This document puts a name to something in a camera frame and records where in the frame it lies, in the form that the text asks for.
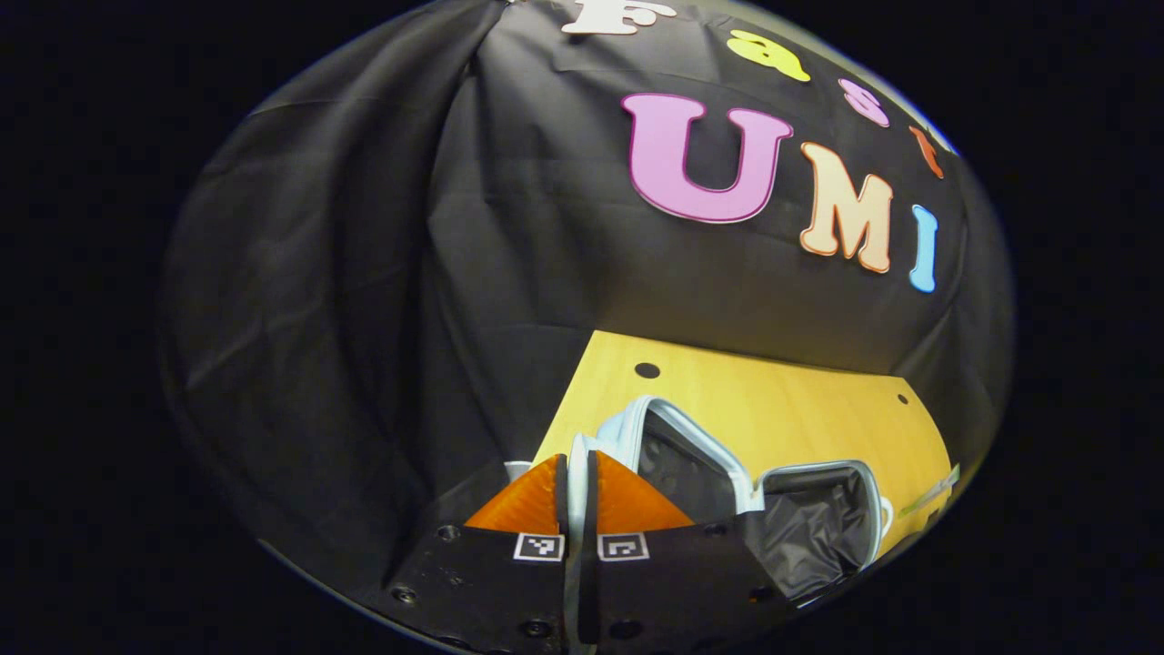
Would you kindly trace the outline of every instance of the black background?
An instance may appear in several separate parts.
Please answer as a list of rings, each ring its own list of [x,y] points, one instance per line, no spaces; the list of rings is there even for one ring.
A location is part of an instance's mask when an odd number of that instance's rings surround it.
[[[156,273],[198,170],[265,95],[406,7],[3,10],[8,218],[33,232],[15,241],[9,284],[29,325],[14,343],[13,442],[36,453],[13,476],[21,591],[8,615],[22,650],[431,652],[254,544],[178,447],[152,357]],[[1147,206],[1161,129],[1133,112],[1151,109],[1159,5],[774,9],[889,80],[971,162],[1010,238],[1020,353],[995,447],[947,517],[757,649],[1151,650],[1161,548],[1151,479],[1131,467],[1159,436],[1137,414],[1158,372],[1155,275],[1137,264],[1161,215]]]

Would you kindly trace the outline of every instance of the hole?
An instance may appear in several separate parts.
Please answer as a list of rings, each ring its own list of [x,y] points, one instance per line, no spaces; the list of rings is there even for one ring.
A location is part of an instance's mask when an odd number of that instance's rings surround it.
[[[392,598],[405,605],[414,605],[417,603],[417,592],[406,586],[398,586],[392,589]]]
[[[637,364],[634,366],[634,372],[638,373],[640,378],[646,378],[647,380],[654,380],[659,377],[659,368],[647,362]]]
[[[717,646],[723,646],[728,640],[722,636],[707,636],[695,642],[691,650],[709,650]]]
[[[553,628],[546,621],[526,621],[521,624],[521,632],[532,639],[546,639]]]
[[[442,636],[436,641],[441,643],[447,643],[449,646],[454,646],[456,648],[464,648],[466,650],[473,650],[471,648],[469,648],[468,643],[461,641],[460,639],[456,639],[455,636]]]
[[[765,600],[771,600],[776,592],[772,591],[771,586],[758,586],[747,595],[748,603],[764,603]]]
[[[441,526],[436,528],[436,536],[439,536],[441,541],[450,542],[461,536],[461,531],[456,529],[456,526]]]
[[[634,620],[618,621],[617,624],[610,626],[611,639],[634,639],[641,633],[643,624]]]

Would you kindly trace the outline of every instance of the yellow wooden surface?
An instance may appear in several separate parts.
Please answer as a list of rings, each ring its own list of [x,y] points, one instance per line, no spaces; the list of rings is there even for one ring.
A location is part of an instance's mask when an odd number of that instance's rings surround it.
[[[634,372],[640,363],[655,379]],[[909,384],[596,332],[533,462],[569,456],[574,435],[595,436],[641,396],[661,397],[728,447],[755,479],[768,469],[860,460],[900,511],[950,474],[942,436]],[[906,398],[902,404],[897,396]],[[950,492],[894,519],[883,554],[924,527]]]

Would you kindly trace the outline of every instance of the letter u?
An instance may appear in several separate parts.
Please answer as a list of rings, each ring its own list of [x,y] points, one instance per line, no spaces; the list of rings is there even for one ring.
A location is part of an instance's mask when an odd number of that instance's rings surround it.
[[[731,109],[728,120],[740,128],[736,183],[707,188],[687,176],[691,121],[707,108],[690,98],[636,93],[623,98],[633,115],[631,183],[660,209],[702,222],[738,222],[760,213],[772,197],[780,140],[792,136],[787,122],[752,109]]]

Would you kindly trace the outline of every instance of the pink letter u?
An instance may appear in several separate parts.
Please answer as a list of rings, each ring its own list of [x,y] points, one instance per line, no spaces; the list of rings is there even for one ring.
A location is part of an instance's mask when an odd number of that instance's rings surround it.
[[[787,122],[761,112],[731,109],[728,120],[741,131],[736,183],[707,188],[687,176],[691,121],[707,108],[690,98],[636,93],[623,98],[634,116],[631,127],[631,183],[660,209],[702,222],[737,222],[760,213],[772,197],[780,140],[792,136]]]

